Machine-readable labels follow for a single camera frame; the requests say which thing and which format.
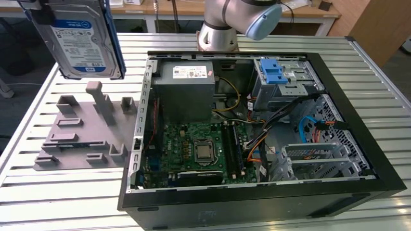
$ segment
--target black computer case side panel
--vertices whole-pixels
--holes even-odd
[[[327,194],[125,208],[144,230],[257,223],[335,216],[378,194]]]

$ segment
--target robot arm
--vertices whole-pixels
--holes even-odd
[[[261,40],[272,32],[281,13],[276,0],[207,0],[199,34],[200,50],[236,50],[236,31],[253,40]]]

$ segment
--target table surface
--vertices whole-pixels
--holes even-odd
[[[293,10],[295,17],[299,18],[339,18],[340,13],[331,6],[329,11],[323,11],[317,9],[320,0],[313,0],[316,7],[304,6]],[[203,2],[191,2],[185,0],[176,0],[177,4],[177,13],[179,15],[203,15],[204,14],[204,3]],[[19,7],[0,7],[1,12],[20,12],[21,8]],[[144,0],[141,5],[129,5],[125,4],[124,7],[112,8],[112,14],[155,14],[153,9],[153,0]],[[171,15],[172,14],[172,4],[171,1],[159,0],[159,14]],[[291,17],[291,12],[287,11],[283,13],[283,17]]]
[[[124,80],[101,81],[112,101],[139,99],[147,51],[195,51],[195,35],[119,34],[125,59]],[[213,230],[410,230],[411,229],[411,111],[410,102],[355,43],[344,38],[269,36],[259,42],[239,36],[240,51],[317,52],[394,165],[408,189],[372,200],[333,218],[208,227]],[[137,224],[119,212],[121,168],[36,172],[40,146],[59,112],[61,95],[91,101],[89,79],[63,79],[55,65],[9,145],[0,157],[0,230],[137,231]]]

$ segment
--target blue drive bay latch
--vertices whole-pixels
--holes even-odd
[[[283,75],[283,67],[277,64],[276,59],[261,59],[260,67],[265,75],[268,84],[287,84],[288,80]]]

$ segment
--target wd label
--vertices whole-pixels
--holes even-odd
[[[88,21],[56,20],[51,28],[71,66],[81,72],[104,71],[100,48],[92,42],[92,24]]]

